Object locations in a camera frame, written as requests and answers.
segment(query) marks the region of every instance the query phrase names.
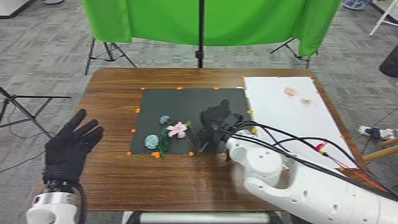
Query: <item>black cable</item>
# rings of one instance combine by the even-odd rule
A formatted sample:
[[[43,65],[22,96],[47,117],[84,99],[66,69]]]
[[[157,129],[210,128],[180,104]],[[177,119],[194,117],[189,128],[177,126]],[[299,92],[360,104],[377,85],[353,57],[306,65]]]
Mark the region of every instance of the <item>black cable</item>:
[[[324,168],[322,166],[319,166],[315,163],[312,163],[310,161],[303,160],[301,158],[297,158],[290,153],[287,153],[280,148],[276,148],[274,146],[271,146],[271,144],[267,142],[264,142],[260,139],[239,135],[233,132],[226,131],[225,129],[221,129],[223,132],[230,135],[232,138],[244,140],[255,144],[258,144],[260,146],[264,146],[265,148],[269,148],[271,150],[274,150],[278,153],[281,153],[290,159],[294,159],[299,163],[303,163],[303,165],[306,165],[310,168],[313,168],[317,171],[324,172],[326,174],[329,174],[331,176],[335,176],[337,178],[340,178],[344,181],[347,181],[351,184],[354,184],[358,187],[361,187],[363,189],[367,189],[369,191],[372,191],[377,195],[381,195],[383,197],[390,198],[392,200],[398,201],[398,196],[395,193],[388,193],[377,189],[374,189],[372,187],[369,187],[367,185],[363,185],[361,183],[358,183],[353,179],[349,179],[344,175],[340,175],[335,171],[331,171],[328,168]]]
[[[88,221],[88,197],[86,197],[86,191],[84,191],[84,186],[81,183],[74,185],[75,189],[79,190],[81,193],[81,216],[79,216],[79,224],[86,224]]]
[[[24,160],[17,165],[13,165],[10,168],[6,168],[6,169],[0,171],[0,174],[3,174],[8,170],[11,170],[11,169],[15,169],[18,166],[22,166],[22,164],[26,164],[31,160],[38,159],[40,156],[45,154],[45,152],[47,152],[47,150],[45,150],[45,151],[43,151],[33,158],[29,158],[29,159]]]
[[[278,141],[278,139],[276,139],[276,137],[274,137],[271,131],[267,130],[265,127],[262,127],[262,129],[264,129],[265,133],[269,134],[269,136],[271,136],[271,138],[273,138],[273,140],[274,140],[274,142],[276,142],[276,144],[278,144],[280,141]],[[281,144],[278,144],[278,145],[280,145],[280,147],[283,148],[283,150],[285,150],[287,152],[290,152],[290,150],[287,149],[287,147],[285,147]]]
[[[294,137],[313,149],[315,149],[315,146],[313,146],[313,144],[305,140],[305,139],[301,139],[301,137],[297,137],[294,134],[290,134],[289,132],[285,132],[283,130],[280,130],[278,128],[274,128],[274,127],[271,127],[271,126],[267,126],[267,125],[264,125],[264,124],[258,124],[255,121],[248,121],[248,122],[242,122],[241,124],[239,124],[239,127],[246,127],[246,126],[260,126],[260,127],[267,127],[271,130],[274,130],[274,131],[278,131],[280,133],[283,133],[285,135],[289,135],[290,137]],[[360,166],[360,164],[358,164],[358,161],[354,160],[354,158],[351,158],[353,159],[353,162],[354,162],[354,164],[358,165],[358,168],[360,168],[360,170],[363,171],[363,173],[367,174],[367,176],[370,177],[370,179],[374,180],[374,182],[383,186],[383,188],[386,189],[386,191],[397,196],[397,198],[398,198],[398,194],[395,193],[395,191],[392,191],[392,189],[385,186],[385,184],[377,181],[377,179],[374,178],[374,176],[372,176],[372,174],[370,174],[370,172],[369,172],[369,170],[367,169],[363,169],[363,167]]]
[[[353,161],[353,163],[356,164],[356,166],[361,167],[361,166],[360,166],[360,163],[358,163],[354,157],[351,156],[351,154],[347,153],[345,149],[340,147],[340,145],[338,145],[329,139],[321,138],[321,137],[301,137],[301,139],[303,139],[303,140],[321,140],[321,141],[328,142],[328,143],[338,148],[340,152],[345,154],[345,156],[347,156],[347,158],[351,159],[351,161]],[[296,141],[296,140],[297,140],[296,138],[289,138],[289,139],[281,140],[281,141],[274,144],[274,146],[276,146],[276,145],[281,145],[285,142],[290,142],[290,141]]]
[[[260,124],[258,122],[255,122],[255,121],[246,121],[246,122],[242,122],[239,125],[237,125],[237,128],[242,128],[242,127],[248,127],[248,126],[258,126],[258,127],[262,127],[262,128],[267,128],[267,129],[271,129],[273,131],[276,131],[276,132],[280,132],[280,133],[283,133],[285,135],[289,135],[292,138],[296,138],[313,149],[315,149],[315,145],[306,141],[306,140],[303,140],[301,139],[301,137],[299,136],[296,136],[294,134],[290,134],[287,131],[283,131],[283,130],[280,130],[278,128],[274,128],[274,127],[271,127],[271,126],[267,126],[265,124]]]
[[[386,185],[376,180],[376,176],[374,176],[372,172],[360,166],[360,163],[358,163],[354,157],[351,156],[351,154],[347,153],[347,151],[345,151],[345,149],[340,147],[340,145],[338,145],[329,139],[326,139],[326,138],[319,138],[319,137],[301,137],[301,139],[303,139],[303,140],[321,140],[321,141],[326,141],[328,143],[333,144],[333,146],[338,148],[340,152],[345,154],[347,158],[351,159],[353,163],[356,164],[360,170],[363,171],[363,173],[365,173],[367,176],[370,177],[372,181],[383,186],[383,188],[388,190],[388,192],[390,192],[392,194],[397,195],[395,191],[393,191],[393,190],[386,187]],[[283,142],[294,141],[294,140],[297,140],[297,139],[296,139],[296,138],[285,139],[283,141],[280,141],[278,144],[281,144]]]
[[[13,112],[11,112],[11,114],[10,114],[8,122],[11,122],[11,116],[13,116],[15,111],[17,111],[17,107],[15,107]],[[24,136],[20,136],[20,135],[17,135],[17,134],[13,133],[11,126],[10,126],[10,133],[11,133],[11,135],[15,135],[15,136],[17,136],[18,138],[22,138],[24,140],[27,140],[27,139],[34,138],[36,136],[40,136],[42,134],[45,134],[45,132],[42,132],[42,133],[38,133],[36,135],[33,135],[33,136],[29,136],[29,137],[24,137]],[[4,170],[0,170],[0,174],[3,174],[8,170],[11,170],[11,169],[15,169],[18,166],[22,166],[31,160],[36,160],[36,159],[40,158],[40,156],[45,154],[45,152],[47,152],[47,150],[45,150],[45,151],[43,151],[33,158],[26,159],[17,165],[13,165],[13,166],[8,167]]]

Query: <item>floor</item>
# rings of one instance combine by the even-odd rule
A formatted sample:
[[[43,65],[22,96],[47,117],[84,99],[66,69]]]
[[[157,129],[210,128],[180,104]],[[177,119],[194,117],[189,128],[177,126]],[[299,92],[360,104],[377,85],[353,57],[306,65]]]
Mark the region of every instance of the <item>floor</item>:
[[[379,65],[398,41],[398,29],[383,25],[374,37],[369,36],[381,14],[372,8],[354,12],[340,9],[329,35],[313,57],[312,69],[324,83],[351,134],[363,153],[377,150],[377,142],[360,137],[360,125],[374,126],[398,108],[398,82],[379,72]],[[40,118],[49,130],[58,132],[65,124],[91,76],[84,76],[91,43],[91,28],[81,0],[68,0],[59,6],[36,1],[22,15],[0,20],[0,83],[18,94],[68,95],[72,100],[56,100]],[[244,47],[207,48],[207,67],[305,68],[287,49],[269,54],[278,44]],[[150,40],[123,45],[139,67],[196,67],[194,46]],[[122,59],[114,64],[93,63],[93,72],[104,66],[129,67]],[[42,101],[22,101],[29,109]],[[8,110],[6,118],[15,120],[20,113]],[[398,128],[398,112],[377,123],[381,128]],[[13,126],[13,133],[29,137],[38,133],[33,124]],[[0,131],[0,170],[43,151],[43,135],[22,139],[10,130]],[[390,187],[398,185],[398,155],[369,163],[372,172]],[[31,191],[42,178],[43,157],[0,174],[0,217],[3,223],[26,223],[31,206]],[[90,223],[116,223],[120,213],[91,213]]]

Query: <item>white board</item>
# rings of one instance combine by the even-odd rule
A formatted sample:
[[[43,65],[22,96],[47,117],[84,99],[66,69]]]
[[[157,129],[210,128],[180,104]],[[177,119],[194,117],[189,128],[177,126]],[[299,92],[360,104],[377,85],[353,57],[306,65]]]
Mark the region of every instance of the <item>white board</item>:
[[[296,89],[296,96],[287,95],[287,87]],[[353,155],[328,106],[317,92],[313,79],[310,77],[248,77],[246,88],[255,121],[285,130],[299,137],[322,137],[329,139]],[[312,103],[305,104],[301,99],[310,99]],[[273,132],[273,134],[278,140],[290,138],[278,132]],[[264,131],[260,131],[258,136],[267,142],[274,143]],[[322,143],[322,141],[315,140],[310,142],[313,145]],[[287,142],[283,146],[315,163],[324,164],[331,168],[340,167],[333,160],[299,141]],[[331,144],[326,145],[324,150],[349,167],[356,167]]]

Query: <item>metal leg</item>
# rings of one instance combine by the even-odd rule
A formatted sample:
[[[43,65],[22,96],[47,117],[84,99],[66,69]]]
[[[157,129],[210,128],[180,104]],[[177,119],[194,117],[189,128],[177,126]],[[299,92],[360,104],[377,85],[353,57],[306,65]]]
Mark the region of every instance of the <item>metal leg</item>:
[[[54,99],[72,99],[70,96],[24,96],[24,95],[17,95],[17,98],[31,98],[31,99],[47,99],[47,98],[54,98]]]
[[[97,38],[93,38],[93,41],[91,41],[90,58],[88,58],[88,65],[86,65],[86,72],[84,72],[86,75],[90,75],[91,59],[93,59],[93,51],[95,51],[95,47],[97,47]]]
[[[4,120],[4,114],[6,114],[6,109],[8,109],[8,105],[10,105],[10,103],[15,104],[17,108],[20,109],[22,113],[24,113],[26,116],[27,116],[26,119],[22,119],[22,120],[18,120],[18,121],[15,121],[15,122],[10,122],[8,124],[0,125],[0,128],[10,127],[11,125],[20,124],[20,123],[24,123],[24,122],[27,122],[27,121],[33,121],[34,124],[36,124],[36,126],[38,126],[38,128],[42,129],[42,132],[45,133],[45,135],[49,136],[49,138],[52,138],[52,135],[50,135],[50,133],[49,133],[45,127],[42,126],[42,124],[40,124],[40,122],[38,122],[38,120],[36,120],[36,116],[38,116],[40,113],[43,112],[45,107],[47,107],[47,105],[49,105],[52,99],[56,99],[56,98],[59,98],[59,99],[68,99],[68,98],[72,98],[72,97],[68,97],[68,96],[17,96],[17,95],[11,95],[11,94],[8,93],[8,91],[6,91],[6,89],[4,89],[3,87],[0,87],[0,94],[3,94],[4,97],[6,97],[6,99],[4,99],[4,107],[3,107],[3,111],[0,111],[0,122],[3,122],[3,120]],[[26,109],[26,107],[22,106],[20,102],[17,101],[17,98],[42,98],[42,99],[47,98],[47,99],[49,99],[34,115],[33,115],[33,113],[29,112],[29,110]]]
[[[10,105],[10,99],[4,99],[4,106],[3,106],[3,112],[0,112],[0,123],[4,120],[4,114],[6,114],[6,110],[8,110],[8,105]]]
[[[289,44],[290,44],[290,42],[296,40],[296,38],[292,38],[287,42],[285,42],[285,44],[278,47],[278,49],[271,52],[271,54],[274,54],[276,52],[278,52],[278,50],[285,47],[285,46],[289,46]]]
[[[47,129],[43,128],[43,126],[42,126],[42,124],[40,124],[40,122],[36,120],[34,115],[31,114],[31,112],[27,111],[26,107],[22,106],[22,104],[20,104],[20,102],[17,100],[13,100],[13,104],[17,106],[17,108],[20,109],[22,113],[26,114],[26,116],[29,117],[29,120],[34,122],[38,128],[42,129],[42,132],[47,135],[47,137],[52,139],[54,136],[50,135]]]
[[[200,49],[196,51],[198,58],[198,68],[203,68],[203,59],[205,59],[205,0],[200,0]]]
[[[113,51],[111,51],[109,43],[107,42],[104,42],[104,46],[106,46],[106,50],[107,50],[107,54],[109,54],[109,61],[114,62],[116,61],[116,58],[114,58],[114,54],[113,54]]]
[[[306,64],[306,69],[310,69],[310,63],[312,63],[312,57],[308,57],[308,64]]]
[[[38,117],[38,115],[42,114],[42,111],[45,110],[45,107],[47,107],[50,101],[52,101],[52,98],[47,100],[45,104],[42,105],[42,108],[40,108],[40,110],[34,113],[34,117]]]
[[[132,59],[130,59],[130,57],[129,57],[129,55],[127,55],[125,51],[122,50],[120,45],[118,45],[116,43],[113,43],[113,45],[114,45],[114,48],[118,49],[118,51],[122,52],[122,55],[123,55],[123,57],[127,58],[127,60],[129,60],[130,64],[132,64],[132,65],[134,65],[134,67],[138,68],[138,65],[136,65],[136,63],[134,63],[134,61],[132,61]]]
[[[370,32],[370,36],[372,36],[372,35],[376,34],[376,32],[377,32],[377,29],[379,29],[379,27],[381,27],[381,25],[383,25],[383,23],[385,23],[386,17],[388,17],[388,15],[390,15],[390,12],[392,12],[392,10],[393,10],[393,8],[395,8],[397,3],[398,3],[398,0],[395,0],[395,2],[393,2],[392,5],[390,5],[390,8],[388,8],[388,10],[386,10],[386,12],[385,12],[385,14],[383,14],[383,17],[381,17],[381,19],[379,19],[379,21],[377,21],[376,28],[374,28],[374,30],[372,30],[372,32]]]

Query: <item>green screen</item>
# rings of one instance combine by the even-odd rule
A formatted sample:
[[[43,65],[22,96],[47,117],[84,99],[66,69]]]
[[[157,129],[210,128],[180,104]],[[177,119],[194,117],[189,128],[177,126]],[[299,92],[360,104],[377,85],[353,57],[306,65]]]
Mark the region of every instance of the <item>green screen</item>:
[[[340,0],[207,0],[205,45],[237,46],[301,40],[312,56],[326,37]],[[84,0],[93,35],[104,42],[145,38],[198,45],[200,0]]]

